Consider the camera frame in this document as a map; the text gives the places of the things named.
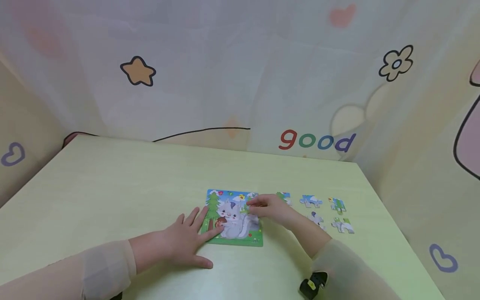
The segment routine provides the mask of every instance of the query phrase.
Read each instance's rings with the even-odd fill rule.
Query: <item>blue sky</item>
[[[245,204],[245,202],[247,201],[248,195],[251,193],[251,192],[238,192],[238,191],[225,191],[225,190],[208,190],[207,197],[212,193],[212,191],[216,191],[220,201],[225,202],[226,200],[230,200],[230,202],[235,202],[239,205]]]

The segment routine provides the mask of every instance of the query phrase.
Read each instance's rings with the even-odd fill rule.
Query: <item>jigsaw puzzle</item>
[[[224,230],[207,243],[262,247],[260,221],[257,216],[248,214],[248,207],[245,205],[256,195],[254,192],[208,190],[205,202],[208,212],[201,232],[219,225],[222,225]]]
[[[332,207],[332,210],[336,210],[336,212],[339,215],[343,215],[344,212],[347,211],[345,208],[345,205],[343,204],[343,201],[337,198],[328,198],[328,201],[332,203],[330,207]]]
[[[348,233],[354,234],[355,231],[353,230],[352,225],[350,224],[350,220],[347,218],[343,219],[343,222],[340,221],[340,218],[334,218],[333,219],[332,226],[336,227],[338,229],[338,232],[340,233],[345,233],[345,229],[347,230]]]
[[[290,193],[289,192],[277,192],[276,195],[285,201],[286,204],[292,206],[292,201],[290,200]]]
[[[321,224],[324,222],[324,219],[316,212],[312,212],[312,215],[308,216],[308,219],[310,219],[313,223],[317,224],[318,226],[320,226],[321,229],[326,231],[327,228],[323,224]]]
[[[305,207],[311,208],[313,204],[316,208],[320,208],[320,204],[323,203],[322,200],[317,199],[313,195],[303,195],[303,198],[300,199],[300,203],[305,204]]]

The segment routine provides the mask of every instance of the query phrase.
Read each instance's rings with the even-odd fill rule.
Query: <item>pink heart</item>
[[[330,12],[330,22],[334,27],[347,28],[352,22],[353,16],[357,11],[355,3],[350,4],[344,10],[341,8],[334,9]]]

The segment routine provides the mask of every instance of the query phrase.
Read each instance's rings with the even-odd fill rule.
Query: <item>heart drawing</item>
[[[18,151],[20,151],[20,157],[14,160],[11,160],[13,156],[17,156]],[[1,164],[6,167],[15,166],[19,162],[25,159],[25,149],[20,143],[13,142],[8,147],[8,152],[1,157]]]
[[[430,245],[429,250],[430,250],[430,256],[432,257],[433,262],[437,265],[440,271],[445,273],[453,273],[458,269],[458,262],[456,261],[455,257],[449,254],[445,254],[442,247],[440,247],[439,245],[432,244]],[[442,259],[441,263],[444,264],[446,261],[450,261],[449,266],[441,265],[440,262],[435,257],[435,252],[438,252],[440,254],[440,257]]]
[[[353,16],[357,12],[357,5],[350,4],[345,9],[334,9],[330,12],[330,22],[333,27],[347,28],[353,20]]]

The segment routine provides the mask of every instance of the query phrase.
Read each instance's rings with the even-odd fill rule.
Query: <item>purple heart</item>
[[[20,157],[15,160],[15,161],[8,161],[7,159],[11,156],[14,156],[15,155],[15,149],[18,148],[20,150]],[[15,166],[16,164],[18,164],[19,162],[21,162],[22,160],[25,159],[25,149],[22,145],[20,145],[20,143],[17,143],[17,142],[13,142],[10,144],[10,146],[8,147],[8,152],[5,153],[2,157],[1,157],[1,164],[6,166],[6,167],[11,167],[11,166]]]
[[[430,245],[429,250],[430,250],[430,256],[432,257],[433,262],[437,265],[437,267],[440,271],[445,272],[445,273],[453,273],[458,269],[458,262],[456,261],[455,257],[453,257],[449,254],[445,254],[442,247],[440,247],[439,245],[432,244],[432,245]],[[448,267],[444,267],[444,266],[440,265],[440,263],[437,261],[437,259],[433,255],[433,252],[435,250],[437,250],[440,253],[440,257],[442,259],[449,260],[452,263],[452,265],[448,266]]]

